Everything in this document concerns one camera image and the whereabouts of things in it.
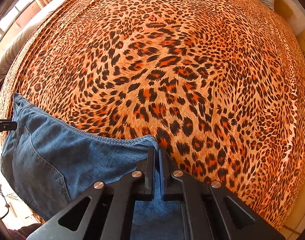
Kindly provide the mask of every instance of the leopard print bedsheet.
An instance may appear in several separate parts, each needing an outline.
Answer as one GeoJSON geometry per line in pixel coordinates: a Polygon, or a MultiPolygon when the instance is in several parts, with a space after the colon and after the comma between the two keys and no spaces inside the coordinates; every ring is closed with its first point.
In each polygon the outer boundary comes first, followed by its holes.
{"type": "Polygon", "coordinates": [[[67,0],[13,63],[0,118],[14,91],[89,133],[154,135],[276,229],[305,178],[305,62],[258,0],[67,0]]]}

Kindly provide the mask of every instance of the denim waistband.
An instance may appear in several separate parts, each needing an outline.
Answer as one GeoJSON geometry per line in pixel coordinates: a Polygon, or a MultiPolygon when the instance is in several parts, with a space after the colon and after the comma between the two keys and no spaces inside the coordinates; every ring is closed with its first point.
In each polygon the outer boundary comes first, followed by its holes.
{"type": "MultiPolygon", "coordinates": [[[[14,93],[13,121],[1,156],[1,172],[13,190],[48,220],[96,181],[110,183],[159,150],[151,135],[131,140],[83,132],[14,93]]],[[[131,239],[183,239],[180,205],[163,202],[156,183],[152,202],[137,201],[131,239]]]]}

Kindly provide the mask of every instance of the blue denim garment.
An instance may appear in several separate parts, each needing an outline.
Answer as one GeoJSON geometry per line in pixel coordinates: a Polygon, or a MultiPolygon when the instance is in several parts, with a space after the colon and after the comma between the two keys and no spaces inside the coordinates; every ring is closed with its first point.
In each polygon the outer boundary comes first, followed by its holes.
{"type": "MultiPolygon", "coordinates": [[[[82,132],[16,93],[13,121],[18,127],[6,138],[1,172],[19,197],[46,220],[92,183],[114,182],[134,171],[149,146],[159,149],[151,135],[121,140],[82,132]]],[[[155,177],[155,199],[136,202],[131,239],[181,240],[180,205],[161,200],[157,172],[155,177]]]]}

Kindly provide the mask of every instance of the metal pin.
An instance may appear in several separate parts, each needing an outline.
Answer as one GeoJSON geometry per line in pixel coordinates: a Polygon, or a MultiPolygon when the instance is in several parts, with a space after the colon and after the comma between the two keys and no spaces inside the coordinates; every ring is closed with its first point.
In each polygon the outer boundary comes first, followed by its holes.
{"type": "Polygon", "coordinates": [[[139,177],[141,177],[142,173],[141,173],[141,171],[134,171],[131,175],[134,178],[139,178],[139,177]]]}
{"type": "Polygon", "coordinates": [[[174,176],[175,177],[181,177],[183,175],[182,171],[174,171],[174,176]]]}
{"type": "Polygon", "coordinates": [[[217,180],[214,180],[212,183],[211,183],[211,187],[214,187],[214,188],[220,188],[221,187],[221,183],[217,180]]]}
{"type": "Polygon", "coordinates": [[[101,188],[103,188],[103,186],[104,186],[104,183],[101,181],[98,181],[94,184],[94,188],[96,188],[96,189],[101,189],[101,188]]]}

